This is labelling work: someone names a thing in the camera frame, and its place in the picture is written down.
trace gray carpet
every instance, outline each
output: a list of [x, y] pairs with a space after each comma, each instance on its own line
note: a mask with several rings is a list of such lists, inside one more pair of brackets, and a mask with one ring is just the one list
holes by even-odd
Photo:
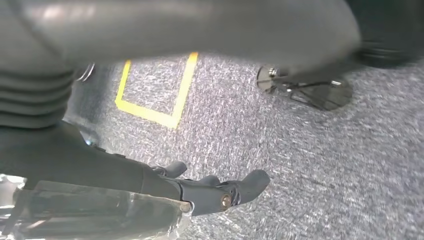
[[[125, 100], [169, 113], [186, 59], [133, 65]], [[261, 93], [258, 66], [200, 54], [176, 130], [117, 109], [123, 63], [79, 83], [68, 118], [112, 152], [187, 163], [185, 178], [269, 173], [257, 200], [193, 218], [181, 239], [424, 240], [424, 62], [347, 75], [353, 102], [335, 112]]]

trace yellow tape line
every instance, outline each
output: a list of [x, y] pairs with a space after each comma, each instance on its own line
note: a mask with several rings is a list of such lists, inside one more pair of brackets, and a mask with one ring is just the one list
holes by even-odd
[[188, 57], [172, 115], [158, 112], [143, 106], [138, 106], [134, 103], [122, 99], [124, 96], [125, 84], [127, 83], [128, 74], [131, 67], [131, 61], [127, 60], [125, 62], [125, 66], [123, 67], [122, 77], [120, 79], [119, 89], [115, 99], [117, 108], [123, 112], [135, 115], [137, 117], [153, 121], [168, 128], [176, 129], [183, 115], [184, 105], [186, 104], [187, 95], [189, 94], [190, 84], [192, 83], [197, 59], [197, 52], [191, 53]]

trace screw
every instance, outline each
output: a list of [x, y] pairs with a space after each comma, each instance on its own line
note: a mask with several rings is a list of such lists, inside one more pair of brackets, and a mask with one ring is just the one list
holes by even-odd
[[221, 207], [224, 210], [227, 210], [229, 207], [231, 207], [231, 196], [228, 194], [224, 194], [221, 197]]

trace yellow floor marking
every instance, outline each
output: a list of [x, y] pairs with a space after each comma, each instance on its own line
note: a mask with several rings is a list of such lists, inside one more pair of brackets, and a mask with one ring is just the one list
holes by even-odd
[[127, 83], [128, 74], [130, 72], [131, 61], [127, 60], [123, 67], [122, 77], [120, 79], [118, 93], [116, 95], [115, 104], [117, 108], [123, 112], [153, 121], [168, 128], [176, 129], [183, 115], [184, 105], [186, 104], [187, 95], [189, 94], [190, 84], [192, 83], [193, 74], [195, 72], [198, 53], [192, 52], [185, 64], [182, 81], [179, 86], [178, 95], [175, 100], [172, 115], [158, 112], [143, 106], [123, 100], [125, 84]]

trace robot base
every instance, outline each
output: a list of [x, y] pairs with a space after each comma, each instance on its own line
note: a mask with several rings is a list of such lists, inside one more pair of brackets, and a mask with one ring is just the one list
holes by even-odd
[[312, 83], [309, 80], [302, 82], [299, 78], [294, 79], [289, 75], [289, 71], [283, 68], [263, 66], [257, 74], [256, 85], [268, 94], [273, 94], [277, 89], [289, 93], [291, 100], [322, 111], [341, 108], [352, 99], [353, 88], [344, 79], [326, 79]]

